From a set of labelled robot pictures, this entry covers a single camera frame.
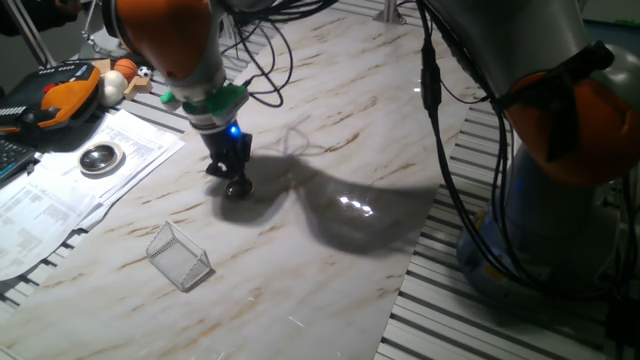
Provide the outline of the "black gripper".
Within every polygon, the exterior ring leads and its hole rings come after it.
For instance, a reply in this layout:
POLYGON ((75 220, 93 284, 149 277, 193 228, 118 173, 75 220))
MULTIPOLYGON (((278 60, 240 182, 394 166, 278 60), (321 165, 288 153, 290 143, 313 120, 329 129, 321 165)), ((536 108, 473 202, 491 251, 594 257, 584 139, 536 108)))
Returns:
POLYGON ((200 136, 211 158, 205 172, 217 178, 234 178, 234 187, 249 187, 250 179, 246 175, 245 164, 250 159, 252 135, 243 132, 237 122, 230 122, 200 136))

